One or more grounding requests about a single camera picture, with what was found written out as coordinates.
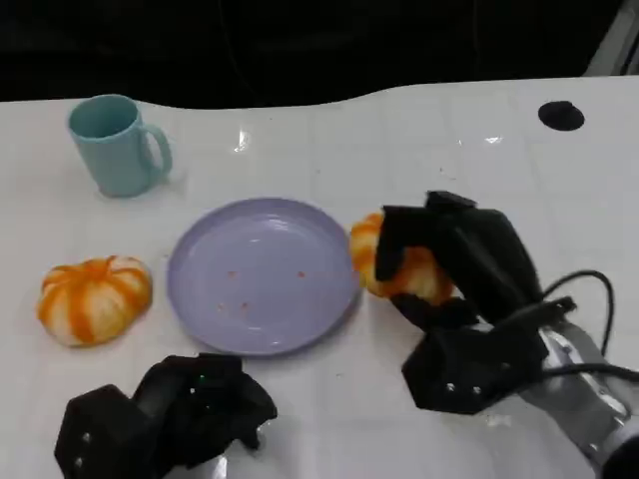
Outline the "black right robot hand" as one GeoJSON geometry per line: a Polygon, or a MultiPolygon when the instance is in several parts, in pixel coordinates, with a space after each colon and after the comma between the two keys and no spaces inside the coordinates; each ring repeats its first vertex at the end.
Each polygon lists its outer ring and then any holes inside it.
{"type": "Polygon", "coordinates": [[[436,305],[415,294],[394,294],[392,304],[420,329],[469,327],[480,318],[495,324],[542,300],[534,263],[504,213],[447,191],[428,192],[422,207],[382,210],[375,278],[394,278],[408,250],[423,246],[463,295],[436,305]]]}

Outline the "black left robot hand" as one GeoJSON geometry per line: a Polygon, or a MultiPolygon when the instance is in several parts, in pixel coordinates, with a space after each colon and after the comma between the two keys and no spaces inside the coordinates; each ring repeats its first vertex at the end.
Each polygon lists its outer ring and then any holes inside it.
{"type": "Polygon", "coordinates": [[[142,378],[133,401],[153,424],[152,464],[158,478],[223,454],[236,440],[261,447],[258,430],[278,417],[267,391],[233,355],[170,355],[142,378]]]}

